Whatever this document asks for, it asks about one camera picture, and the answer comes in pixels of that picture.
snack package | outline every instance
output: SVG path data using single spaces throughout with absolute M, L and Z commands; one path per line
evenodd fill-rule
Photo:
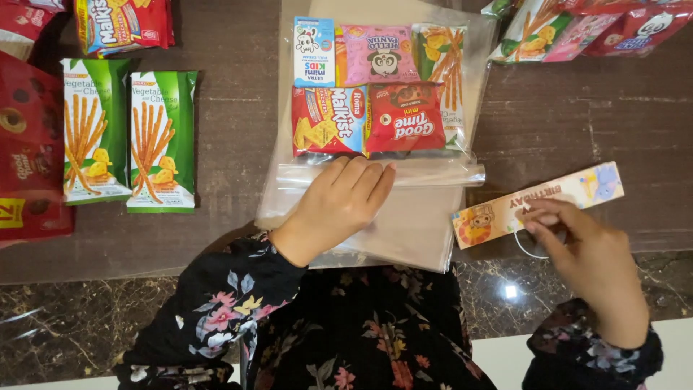
M 438 92 L 445 130 L 445 148 L 462 150 L 463 145 L 470 143 L 470 140 L 465 140 L 462 112 L 462 45 L 466 27 L 415 24 L 412 30 L 421 80 L 440 84 Z
M 368 87 L 366 152 L 441 149 L 445 132 L 434 83 Z
M 0 53 L 0 248 L 69 235 L 60 80 Z
M 542 62 L 572 60 L 620 16 L 621 14 L 576 17 L 568 24 Z
M 67 0 L 2 0 L 6 3 L 18 4 L 20 6 L 41 8 L 51 12 L 64 11 Z
M 639 8 L 687 4 L 693 4 L 693 0 L 565 0 L 563 7 L 573 15 L 602 15 L 623 13 Z
M 335 86 L 343 88 L 347 83 L 347 44 L 342 27 L 335 27 Z
M 196 71 L 132 74 L 130 213 L 195 210 Z
M 493 0 L 481 9 L 481 15 L 494 19 L 511 19 L 525 0 Z
M 366 87 L 294 88 L 291 100 L 294 156 L 362 153 Z
M 587 49 L 586 56 L 645 57 L 691 20 L 690 6 L 641 8 L 626 12 Z
M 128 188 L 125 75 L 130 60 L 64 59 L 64 192 L 68 205 L 124 201 Z
M 527 201 L 530 199 L 553 198 L 586 209 L 623 195 L 623 184 L 616 163 L 605 162 L 460 210 L 452 214 L 452 220 L 457 243 L 461 249 L 466 249 L 523 230 L 523 220 L 536 216 L 532 215 L 535 212 L 529 211 Z
M 342 32 L 346 44 L 346 86 L 421 80 L 412 57 L 409 26 L 343 24 Z
M 489 59 L 505 64 L 542 61 L 572 18 L 559 0 L 526 0 Z
M 170 0 L 76 0 L 75 18 L 85 55 L 174 45 Z
M 335 86 L 335 24 L 332 19 L 294 18 L 294 86 Z
M 27 61 L 41 31 L 55 14 L 2 1 L 0 10 L 0 51 Z

yellow label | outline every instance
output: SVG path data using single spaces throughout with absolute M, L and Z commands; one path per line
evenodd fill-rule
M 0 198 L 0 229 L 22 228 L 21 211 L 24 199 Z

pink snack package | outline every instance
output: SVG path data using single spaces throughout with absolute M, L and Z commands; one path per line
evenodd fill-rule
M 577 57 L 599 34 L 614 24 L 622 14 L 575 17 L 565 28 L 558 42 L 541 62 L 570 61 Z
M 412 56 L 409 26 L 343 24 L 346 44 L 345 86 L 420 81 Z

floral sleeve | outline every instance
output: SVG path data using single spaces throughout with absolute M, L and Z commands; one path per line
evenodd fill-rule
M 659 336 L 652 327 L 638 349 L 617 348 L 589 324 L 595 315 L 579 298 L 560 304 L 527 341 L 534 353 L 524 389 L 644 389 L 662 368 Z
M 175 294 L 116 362 L 119 389 L 225 388 L 232 368 L 221 357 L 229 343 L 291 302 L 305 272 L 277 253 L 267 233 L 193 260 Z

clear plastic bag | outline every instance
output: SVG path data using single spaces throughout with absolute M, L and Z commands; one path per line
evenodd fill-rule
M 495 42 L 496 21 L 481 15 L 440 8 L 417 0 L 283 0 L 279 29 L 279 122 L 265 191 L 256 225 L 273 229 L 281 225 L 301 199 L 305 188 L 334 155 L 292 152 L 291 94 L 294 16 L 330 17 L 335 25 L 411 25 L 431 22 L 442 26 L 467 26 L 462 67 L 464 127 L 471 147 L 488 65 Z M 459 210 L 463 185 L 480 184 L 483 168 L 471 152 L 412 151 L 383 153 L 372 160 L 397 163 L 396 188 L 375 221 L 335 250 L 311 263 L 312 267 L 371 264 L 367 256 L 422 269 L 443 272 L 453 245 L 450 213 Z

